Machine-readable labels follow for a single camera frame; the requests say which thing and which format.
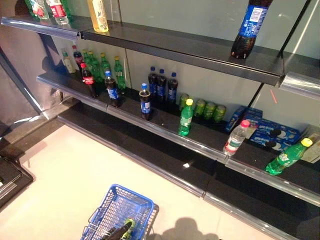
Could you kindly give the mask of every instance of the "yellow bottle cap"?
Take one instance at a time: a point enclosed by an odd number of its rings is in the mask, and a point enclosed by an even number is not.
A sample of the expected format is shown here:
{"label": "yellow bottle cap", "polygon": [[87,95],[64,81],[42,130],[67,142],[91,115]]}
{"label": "yellow bottle cap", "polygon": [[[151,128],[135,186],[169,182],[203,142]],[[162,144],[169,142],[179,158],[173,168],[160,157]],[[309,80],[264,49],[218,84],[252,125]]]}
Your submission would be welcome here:
{"label": "yellow bottle cap", "polygon": [[188,106],[191,106],[194,103],[194,101],[192,99],[187,99],[185,104],[187,104]]}
{"label": "yellow bottle cap", "polygon": [[304,138],[302,141],[301,141],[301,144],[305,147],[310,147],[312,145],[312,141],[309,139],[309,138]]}

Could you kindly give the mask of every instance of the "dark soda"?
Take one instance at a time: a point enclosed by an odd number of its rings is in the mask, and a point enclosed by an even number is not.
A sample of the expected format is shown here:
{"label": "dark soda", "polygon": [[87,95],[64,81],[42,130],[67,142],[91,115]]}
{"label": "dark soda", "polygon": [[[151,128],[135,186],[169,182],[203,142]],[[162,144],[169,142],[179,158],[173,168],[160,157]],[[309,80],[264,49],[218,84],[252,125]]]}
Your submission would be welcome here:
{"label": "dark soda", "polygon": [[82,81],[88,86],[91,96],[93,98],[98,97],[95,87],[95,80],[91,72],[87,69],[87,65],[83,62],[81,63],[82,68]]}
{"label": "dark soda", "polygon": [[150,74],[148,76],[149,80],[149,91],[151,94],[151,99],[154,99],[157,95],[157,82],[158,82],[158,75],[155,73],[156,68],[154,66],[150,67]]}
{"label": "dark soda", "polygon": [[231,49],[231,56],[237,59],[249,56],[272,1],[249,0],[242,25]]}
{"label": "dark soda", "polygon": [[105,74],[104,84],[108,91],[111,105],[117,108],[120,106],[120,101],[119,101],[119,94],[118,94],[116,80],[112,78],[111,72],[109,70],[105,71],[104,74]]}
{"label": "dark soda", "polygon": [[166,100],[166,83],[167,78],[165,77],[165,70],[160,69],[158,75],[158,81],[156,86],[156,98],[159,103],[164,103]]}
{"label": "dark soda", "polygon": [[145,120],[149,120],[151,115],[151,94],[148,91],[148,85],[146,83],[142,83],[141,88],[142,90],[139,92],[141,117]]}

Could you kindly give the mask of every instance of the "sprite bottle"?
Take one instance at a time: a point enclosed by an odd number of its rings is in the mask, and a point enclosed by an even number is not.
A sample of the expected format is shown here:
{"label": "sprite bottle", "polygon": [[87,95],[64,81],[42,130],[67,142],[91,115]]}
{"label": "sprite bottle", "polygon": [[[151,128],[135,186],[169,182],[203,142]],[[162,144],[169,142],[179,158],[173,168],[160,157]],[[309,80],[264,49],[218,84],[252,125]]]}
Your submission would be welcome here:
{"label": "sprite bottle", "polygon": [[190,98],[186,100],[186,105],[181,112],[179,135],[187,136],[189,134],[192,116],[194,115],[194,110],[192,109],[193,103],[194,101]]}
{"label": "sprite bottle", "polygon": [[279,175],[285,168],[296,163],[303,156],[305,150],[312,145],[309,138],[304,138],[301,142],[289,146],[284,152],[268,163],[265,170],[271,175]]}

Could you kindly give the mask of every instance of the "red label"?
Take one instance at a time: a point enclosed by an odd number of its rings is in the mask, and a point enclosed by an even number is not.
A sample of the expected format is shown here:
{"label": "red label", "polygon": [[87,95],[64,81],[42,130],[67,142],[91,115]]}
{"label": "red label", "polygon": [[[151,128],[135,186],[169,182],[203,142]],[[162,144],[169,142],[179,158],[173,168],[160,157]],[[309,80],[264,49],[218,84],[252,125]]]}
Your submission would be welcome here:
{"label": "red label", "polygon": [[88,84],[88,85],[95,83],[93,76],[87,76],[87,77],[84,76],[83,77],[83,81],[84,81],[85,84]]}
{"label": "red label", "polygon": [[51,10],[52,10],[53,16],[55,18],[65,17],[66,16],[65,10],[64,10],[64,8],[62,7],[61,4],[60,5],[51,6]]}

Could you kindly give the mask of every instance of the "water bottle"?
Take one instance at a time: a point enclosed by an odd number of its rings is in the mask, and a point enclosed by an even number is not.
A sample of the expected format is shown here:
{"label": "water bottle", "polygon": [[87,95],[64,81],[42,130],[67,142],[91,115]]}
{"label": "water bottle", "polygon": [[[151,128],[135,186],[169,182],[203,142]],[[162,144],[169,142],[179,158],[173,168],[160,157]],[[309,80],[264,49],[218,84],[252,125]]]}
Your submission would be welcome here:
{"label": "water bottle", "polygon": [[223,147],[223,152],[225,155],[232,156],[236,153],[246,138],[246,132],[249,126],[250,122],[248,120],[242,120],[241,124],[231,132],[228,141]]}
{"label": "water bottle", "polygon": [[242,25],[231,49],[231,56],[237,59],[249,56],[272,1],[249,0]]}

